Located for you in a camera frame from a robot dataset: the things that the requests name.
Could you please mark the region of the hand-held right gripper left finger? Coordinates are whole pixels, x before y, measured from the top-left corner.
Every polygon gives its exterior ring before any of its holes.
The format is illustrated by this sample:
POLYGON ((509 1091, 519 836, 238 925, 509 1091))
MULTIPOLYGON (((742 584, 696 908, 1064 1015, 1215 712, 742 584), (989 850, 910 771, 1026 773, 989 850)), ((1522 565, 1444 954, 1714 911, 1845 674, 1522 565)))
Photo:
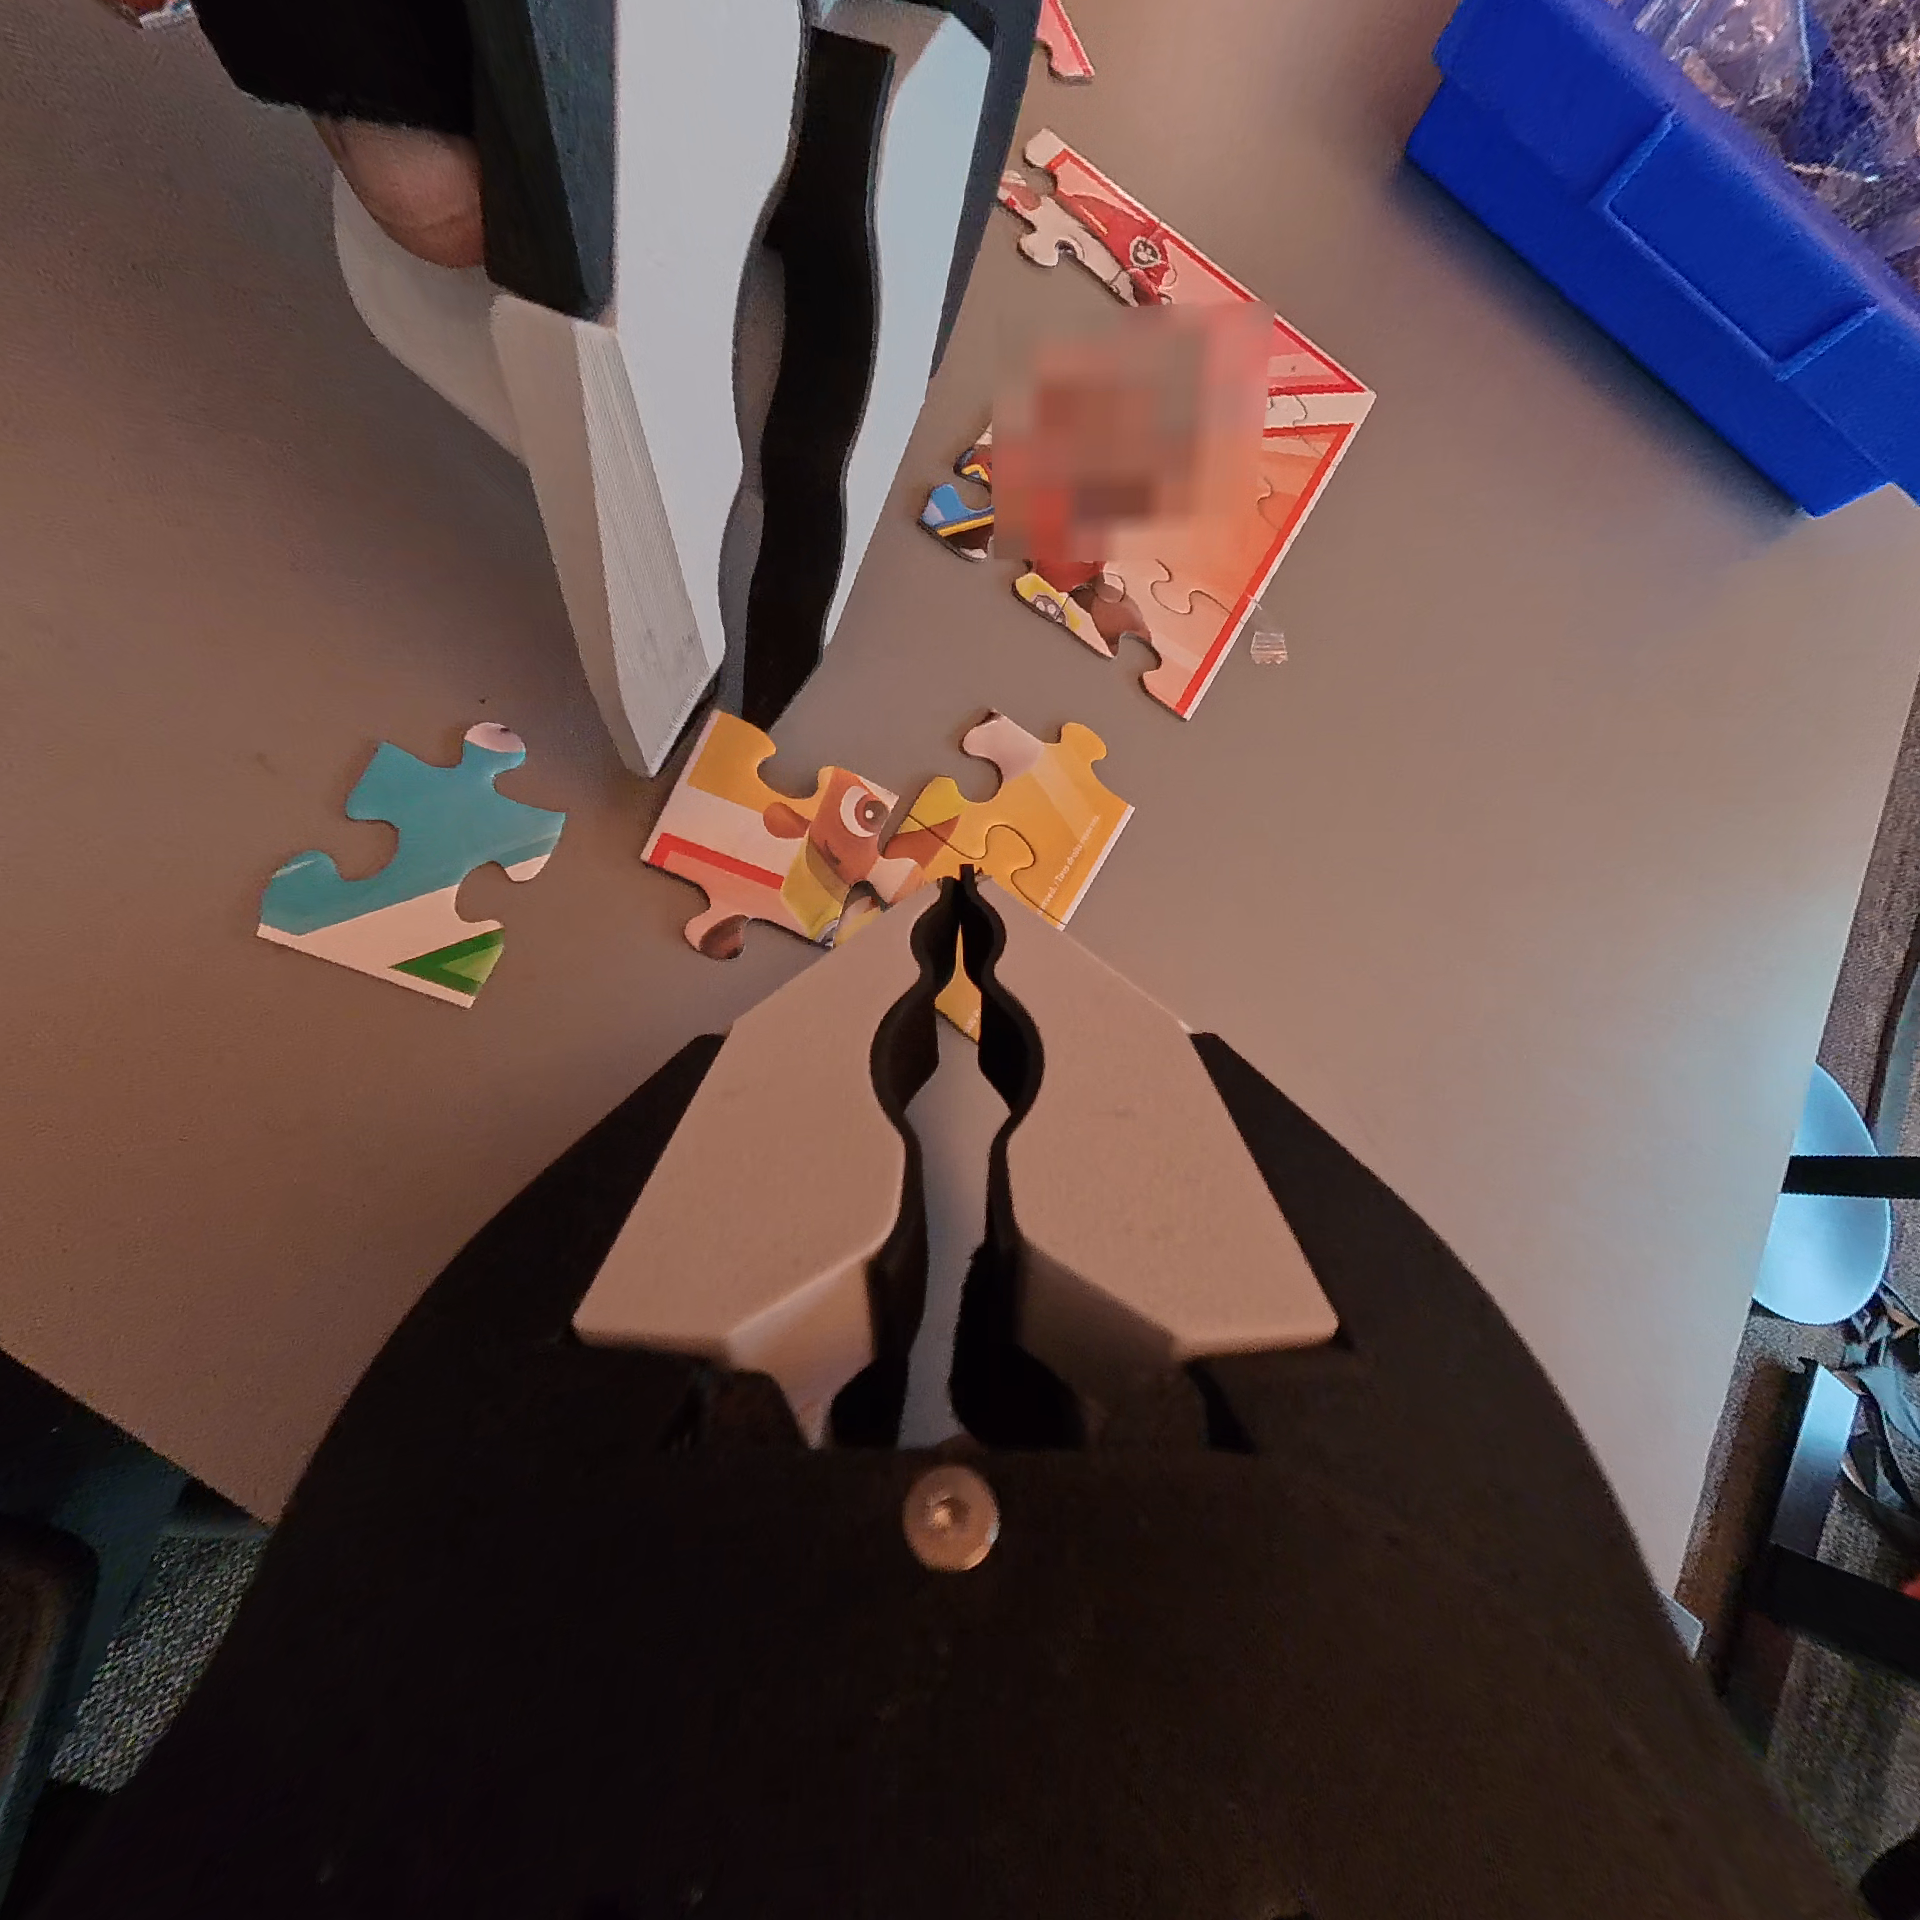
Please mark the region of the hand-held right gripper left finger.
POLYGON ((804 1437, 894 1447, 928 1285, 906 1106, 939 1064, 957 888, 732 1023, 575 1314, 582 1343, 774 1379, 804 1437))

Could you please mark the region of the person's left hand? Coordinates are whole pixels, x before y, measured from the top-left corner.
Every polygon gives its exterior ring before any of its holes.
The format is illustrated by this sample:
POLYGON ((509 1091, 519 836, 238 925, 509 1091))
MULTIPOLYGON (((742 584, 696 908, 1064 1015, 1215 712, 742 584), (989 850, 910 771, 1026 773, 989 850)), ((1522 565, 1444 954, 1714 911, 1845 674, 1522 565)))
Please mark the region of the person's left hand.
POLYGON ((314 114, 327 156, 399 250, 453 271, 484 264, 483 170, 469 135, 314 114))

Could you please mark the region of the teal puzzle piece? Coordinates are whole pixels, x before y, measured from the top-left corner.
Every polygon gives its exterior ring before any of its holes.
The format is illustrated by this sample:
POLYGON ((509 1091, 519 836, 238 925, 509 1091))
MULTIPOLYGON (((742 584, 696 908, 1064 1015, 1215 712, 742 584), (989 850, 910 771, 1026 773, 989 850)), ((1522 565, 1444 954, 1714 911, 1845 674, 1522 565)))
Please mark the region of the teal puzzle piece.
POLYGON ((495 791, 495 780, 524 759, 520 739, 491 722, 467 729, 450 767, 381 743, 342 812, 356 824, 394 825, 395 852, 356 880, 322 850, 291 857, 263 891, 256 935, 469 1007, 500 956, 502 928, 460 914, 461 882, 483 867, 511 880, 534 879, 566 821, 495 791))

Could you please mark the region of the red fire dog puzzle section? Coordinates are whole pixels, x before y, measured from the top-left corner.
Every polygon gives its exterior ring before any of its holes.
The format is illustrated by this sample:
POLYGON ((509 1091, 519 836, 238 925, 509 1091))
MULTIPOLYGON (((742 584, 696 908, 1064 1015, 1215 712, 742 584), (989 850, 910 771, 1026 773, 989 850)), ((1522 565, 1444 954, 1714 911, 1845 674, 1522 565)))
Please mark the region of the red fire dog puzzle section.
POLYGON ((1115 319, 1042 331, 956 459, 992 504, 1014 596, 1188 717, 1374 393, 1051 130, 999 180, 1032 271, 1086 276, 1115 319))

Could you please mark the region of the clear plastic bag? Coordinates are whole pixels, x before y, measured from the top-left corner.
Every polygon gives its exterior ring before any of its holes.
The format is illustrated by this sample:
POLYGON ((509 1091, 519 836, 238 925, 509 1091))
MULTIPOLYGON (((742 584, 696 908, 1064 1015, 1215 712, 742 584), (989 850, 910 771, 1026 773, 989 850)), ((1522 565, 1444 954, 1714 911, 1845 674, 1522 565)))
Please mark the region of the clear plastic bag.
POLYGON ((1916 2, 1616 9, 1916 292, 1916 2))

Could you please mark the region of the yellow puzzle piece pale knob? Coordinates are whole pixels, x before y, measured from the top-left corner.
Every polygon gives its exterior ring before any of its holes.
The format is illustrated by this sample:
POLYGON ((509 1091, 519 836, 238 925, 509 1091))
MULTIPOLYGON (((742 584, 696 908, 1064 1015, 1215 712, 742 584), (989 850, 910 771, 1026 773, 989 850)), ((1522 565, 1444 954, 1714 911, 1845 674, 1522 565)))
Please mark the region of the yellow puzzle piece pale knob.
POLYGON ((966 735, 962 752, 984 759, 999 787, 973 802, 952 833, 971 857, 988 857, 997 835, 1013 835, 1028 852, 1026 864, 1003 880, 1054 925, 1068 925, 1133 805, 1096 778, 1103 739, 1086 724, 1062 722, 1055 739, 1026 731, 1000 712, 989 712, 966 735))

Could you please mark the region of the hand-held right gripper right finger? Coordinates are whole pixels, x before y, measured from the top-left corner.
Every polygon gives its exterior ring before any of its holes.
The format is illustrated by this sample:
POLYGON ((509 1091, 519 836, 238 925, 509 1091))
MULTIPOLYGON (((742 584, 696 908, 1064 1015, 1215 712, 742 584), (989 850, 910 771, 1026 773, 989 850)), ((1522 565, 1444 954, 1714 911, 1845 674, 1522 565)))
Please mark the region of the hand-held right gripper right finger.
POLYGON ((1242 1445, 1197 1362, 1318 1348, 1338 1313, 1188 1027, 999 888, 956 888, 978 1066, 1008 1113, 956 1325, 992 1450, 1242 1445))

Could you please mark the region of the grey desk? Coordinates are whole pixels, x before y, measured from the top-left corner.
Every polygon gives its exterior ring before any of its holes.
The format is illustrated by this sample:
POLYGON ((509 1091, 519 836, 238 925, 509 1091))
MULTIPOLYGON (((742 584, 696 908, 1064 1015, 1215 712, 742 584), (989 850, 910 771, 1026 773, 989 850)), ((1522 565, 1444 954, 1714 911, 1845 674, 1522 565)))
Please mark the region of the grey desk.
MULTIPOLYGON (((1000 709, 1136 817, 1071 935, 1462 1255, 1661 1584, 1916 677, 1916 507, 1757 475, 1400 167, 1448 4, 1070 4, 1070 145, 1375 405, 1190 721, 915 523, 999 353, 1114 309, 992 223, 774 780, 910 797, 1000 709)), ((188 31, 5 4, 5 1348, 263 1517, 453 1253, 808 963, 687 951, 517 461, 380 349, 328 170, 188 31), (469 1007, 256 935, 383 743, 515 731, 469 1007)))

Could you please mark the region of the pale blue round object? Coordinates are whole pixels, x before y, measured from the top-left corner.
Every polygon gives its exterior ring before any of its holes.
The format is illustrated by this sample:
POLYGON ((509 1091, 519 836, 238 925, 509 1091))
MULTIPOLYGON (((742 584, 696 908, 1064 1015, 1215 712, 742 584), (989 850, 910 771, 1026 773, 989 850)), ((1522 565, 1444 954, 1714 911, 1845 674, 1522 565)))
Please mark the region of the pale blue round object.
MULTIPOLYGON (((1794 1156, 1875 1160, 1853 1099, 1813 1066, 1791 1137, 1794 1156)), ((1883 1199, 1783 1193, 1766 1227, 1754 1304, 1784 1322, 1829 1328, 1856 1316, 1878 1290, 1892 1237, 1883 1199)))

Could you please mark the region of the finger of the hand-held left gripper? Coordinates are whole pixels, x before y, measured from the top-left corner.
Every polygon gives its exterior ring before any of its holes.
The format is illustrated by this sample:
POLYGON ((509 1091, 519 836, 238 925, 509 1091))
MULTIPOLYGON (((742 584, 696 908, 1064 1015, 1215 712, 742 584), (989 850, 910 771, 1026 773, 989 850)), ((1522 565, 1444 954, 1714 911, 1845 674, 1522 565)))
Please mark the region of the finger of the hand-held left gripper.
POLYGON ((613 298, 575 321, 495 288, 491 339, 591 697, 651 775, 726 652, 735 311, 792 149, 807 21, 791 2, 599 4, 613 298))
POLYGON ((816 672, 894 489, 943 337, 988 49, 946 12, 826 12, 765 248, 779 355, 738 713, 768 729, 816 672))

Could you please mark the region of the blue plastic bin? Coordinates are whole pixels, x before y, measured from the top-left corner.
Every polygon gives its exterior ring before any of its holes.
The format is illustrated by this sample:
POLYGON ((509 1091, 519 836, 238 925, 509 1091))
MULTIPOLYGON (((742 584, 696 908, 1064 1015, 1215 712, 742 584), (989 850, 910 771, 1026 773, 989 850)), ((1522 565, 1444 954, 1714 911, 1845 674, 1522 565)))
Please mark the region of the blue plastic bin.
POLYGON ((1916 296, 1594 2, 1464 2, 1407 160, 1813 516, 1918 498, 1916 296))

